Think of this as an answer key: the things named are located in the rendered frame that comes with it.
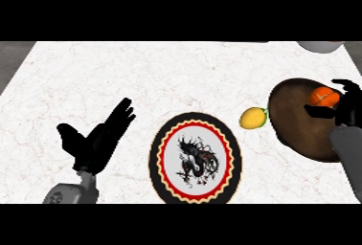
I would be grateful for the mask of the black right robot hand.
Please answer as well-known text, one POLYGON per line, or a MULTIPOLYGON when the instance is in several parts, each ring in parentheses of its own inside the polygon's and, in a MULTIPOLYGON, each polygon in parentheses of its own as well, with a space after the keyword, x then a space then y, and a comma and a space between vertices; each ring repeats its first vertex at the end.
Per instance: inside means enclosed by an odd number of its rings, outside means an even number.
POLYGON ((362 128, 362 88, 349 79, 334 78, 332 82, 342 84, 346 90, 337 108, 306 104, 306 112, 314 118, 334 119, 336 126, 345 125, 362 128))

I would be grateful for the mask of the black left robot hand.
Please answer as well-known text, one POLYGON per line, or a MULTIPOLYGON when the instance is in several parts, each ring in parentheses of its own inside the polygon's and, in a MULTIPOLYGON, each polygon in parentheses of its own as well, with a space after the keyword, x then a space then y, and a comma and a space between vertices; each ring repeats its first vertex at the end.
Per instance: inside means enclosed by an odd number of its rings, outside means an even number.
POLYGON ((74 171, 86 171, 97 175, 105 169, 135 118, 132 100, 125 98, 110 117, 95 126, 88 136, 68 123, 58 125, 63 149, 76 158, 74 171))

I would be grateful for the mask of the orange squash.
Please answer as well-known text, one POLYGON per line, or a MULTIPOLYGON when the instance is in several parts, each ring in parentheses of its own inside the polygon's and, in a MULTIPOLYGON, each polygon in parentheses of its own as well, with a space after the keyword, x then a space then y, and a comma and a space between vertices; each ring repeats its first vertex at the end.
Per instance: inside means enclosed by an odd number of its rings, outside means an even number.
POLYGON ((327 86, 314 89, 309 96, 309 104, 333 108, 340 102, 340 94, 327 86))

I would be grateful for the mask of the brown wooden plate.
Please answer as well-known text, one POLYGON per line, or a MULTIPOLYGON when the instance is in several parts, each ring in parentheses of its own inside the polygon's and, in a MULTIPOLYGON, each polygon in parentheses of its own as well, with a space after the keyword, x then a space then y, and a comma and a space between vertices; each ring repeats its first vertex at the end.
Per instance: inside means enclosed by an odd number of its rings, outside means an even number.
POLYGON ((306 158, 339 163, 329 135, 336 128, 333 119, 314 118, 305 109, 315 88, 324 84, 308 78, 290 78, 269 96, 269 118, 281 143, 306 158))

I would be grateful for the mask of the grey pan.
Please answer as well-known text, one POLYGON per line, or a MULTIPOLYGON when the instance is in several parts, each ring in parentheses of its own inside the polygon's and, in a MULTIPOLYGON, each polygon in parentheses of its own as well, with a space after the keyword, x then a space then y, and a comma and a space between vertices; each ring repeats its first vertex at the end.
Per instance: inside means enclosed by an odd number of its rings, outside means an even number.
POLYGON ((299 41, 299 45, 314 53, 330 54, 345 45, 343 41, 299 41))

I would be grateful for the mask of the dragon print plate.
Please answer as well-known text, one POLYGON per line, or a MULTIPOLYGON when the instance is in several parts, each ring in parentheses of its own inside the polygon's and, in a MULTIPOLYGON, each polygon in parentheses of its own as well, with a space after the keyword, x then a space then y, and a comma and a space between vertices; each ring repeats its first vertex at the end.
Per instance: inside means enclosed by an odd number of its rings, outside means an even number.
POLYGON ((243 176, 241 149, 227 124, 204 113, 179 114, 154 137, 148 169, 167 204, 227 204, 243 176))

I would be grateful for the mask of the yellow lemon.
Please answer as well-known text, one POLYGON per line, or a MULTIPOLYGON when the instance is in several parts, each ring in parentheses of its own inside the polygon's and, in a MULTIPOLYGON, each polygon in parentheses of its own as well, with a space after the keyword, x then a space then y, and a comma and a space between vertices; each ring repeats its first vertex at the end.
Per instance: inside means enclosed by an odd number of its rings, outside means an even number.
POLYGON ((243 114, 240 119, 241 128, 256 129, 265 125, 268 121, 268 110, 261 107, 252 107, 243 114))

